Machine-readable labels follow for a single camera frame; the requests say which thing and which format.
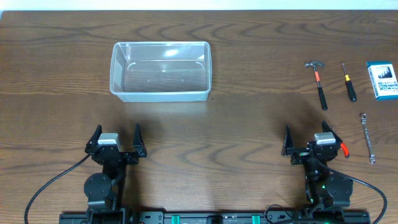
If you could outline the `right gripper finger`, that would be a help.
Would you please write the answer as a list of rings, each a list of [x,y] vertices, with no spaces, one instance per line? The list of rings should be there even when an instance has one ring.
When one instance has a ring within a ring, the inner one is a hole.
[[[282,146],[281,154],[282,155],[291,155],[293,150],[294,150],[294,144],[293,144],[289,126],[287,125],[286,132],[285,132],[285,139],[284,139],[284,143]]]
[[[324,133],[331,132],[336,139],[337,144],[341,144],[343,142],[342,139],[334,132],[334,130],[327,124],[326,121],[322,121],[322,130]]]

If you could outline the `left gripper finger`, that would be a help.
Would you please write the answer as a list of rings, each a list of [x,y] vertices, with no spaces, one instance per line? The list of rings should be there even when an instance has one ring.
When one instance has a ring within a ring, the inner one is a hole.
[[[98,139],[100,138],[101,134],[102,134],[102,126],[99,124],[97,125],[97,128],[94,131],[92,137],[87,142],[88,149],[92,149],[98,144]]]
[[[133,145],[134,149],[136,150],[136,152],[144,152],[145,151],[145,144],[142,139],[140,125],[138,123],[136,124],[132,145]]]

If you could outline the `yellow black screwdriver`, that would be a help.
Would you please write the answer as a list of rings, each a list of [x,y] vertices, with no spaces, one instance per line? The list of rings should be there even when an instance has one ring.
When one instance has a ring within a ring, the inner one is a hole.
[[[348,92],[348,97],[349,97],[350,101],[356,102],[358,98],[356,96],[356,92],[354,90],[354,86],[352,84],[352,81],[351,81],[349,75],[346,72],[346,68],[345,68],[345,64],[344,63],[342,63],[342,67],[343,67],[343,72],[344,72],[344,75],[345,75],[345,84],[346,84],[346,89],[347,89],[347,92]]]

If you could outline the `small claw hammer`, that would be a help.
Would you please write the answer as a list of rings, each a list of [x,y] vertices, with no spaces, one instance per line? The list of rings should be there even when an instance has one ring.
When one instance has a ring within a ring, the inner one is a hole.
[[[317,88],[318,88],[318,95],[319,95],[319,98],[320,98],[320,104],[321,104],[322,110],[326,111],[328,109],[328,106],[327,106],[325,94],[323,92],[322,84],[321,84],[321,81],[320,81],[319,72],[318,72],[318,69],[317,69],[318,67],[324,67],[325,64],[320,62],[320,61],[317,61],[317,60],[311,60],[309,62],[305,62],[304,66],[313,68],[315,79],[317,81]]]

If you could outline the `clear plastic container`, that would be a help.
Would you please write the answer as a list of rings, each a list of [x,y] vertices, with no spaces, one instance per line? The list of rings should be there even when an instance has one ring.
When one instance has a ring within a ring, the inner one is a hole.
[[[118,42],[109,90],[125,103],[206,101],[212,85],[205,41]]]

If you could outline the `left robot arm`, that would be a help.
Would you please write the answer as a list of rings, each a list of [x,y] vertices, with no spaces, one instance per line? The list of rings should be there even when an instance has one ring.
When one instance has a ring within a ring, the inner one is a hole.
[[[118,207],[126,178],[126,167],[137,165],[140,158],[147,156],[138,124],[133,135],[134,150],[122,152],[121,148],[119,134],[104,133],[100,125],[88,140],[85,152],[93,161],[103,166],[103,171],[88,177],[84,185],[89,209],[110,211]]]

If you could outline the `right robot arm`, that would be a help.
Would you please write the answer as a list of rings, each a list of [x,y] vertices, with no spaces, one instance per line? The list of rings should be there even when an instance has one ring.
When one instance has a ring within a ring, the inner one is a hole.
[[[328,170],[343,147],[341,138],[322,122],[322,132],[314,134],[314,140],[306,147],[295,147],[289,127],[286,127],[281,154],[290,156],[290,163],[303,165],[307,200],[322,209],[349,207],[353,193],[353,181]]]

